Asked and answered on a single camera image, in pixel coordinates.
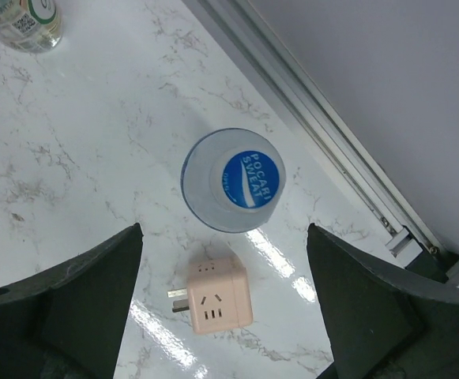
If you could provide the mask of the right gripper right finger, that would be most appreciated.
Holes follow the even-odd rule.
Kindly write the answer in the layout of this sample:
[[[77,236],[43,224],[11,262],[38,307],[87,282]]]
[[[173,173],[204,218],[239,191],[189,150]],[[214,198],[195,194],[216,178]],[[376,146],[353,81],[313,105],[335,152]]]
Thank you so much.
[[[307,256],[334,359],[322,378],[459,378],[459,288],[315,224]]]

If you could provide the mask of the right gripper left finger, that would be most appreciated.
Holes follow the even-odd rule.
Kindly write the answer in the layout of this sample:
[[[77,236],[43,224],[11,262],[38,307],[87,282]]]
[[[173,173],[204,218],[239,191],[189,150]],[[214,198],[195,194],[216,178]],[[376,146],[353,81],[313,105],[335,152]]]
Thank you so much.
[[[141,263],[134,224],[0,287],[0,378],[112,378]]]

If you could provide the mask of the blue label plastic bottle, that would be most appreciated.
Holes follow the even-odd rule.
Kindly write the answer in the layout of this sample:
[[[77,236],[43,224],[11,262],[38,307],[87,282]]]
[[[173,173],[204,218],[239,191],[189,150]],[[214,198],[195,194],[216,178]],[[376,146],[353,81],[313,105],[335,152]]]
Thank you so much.
[[[224,233],[268,222],[286,183],[284,161],[262,135],[219,129],[197,141],[181,171],[182,197],[206,226]]]

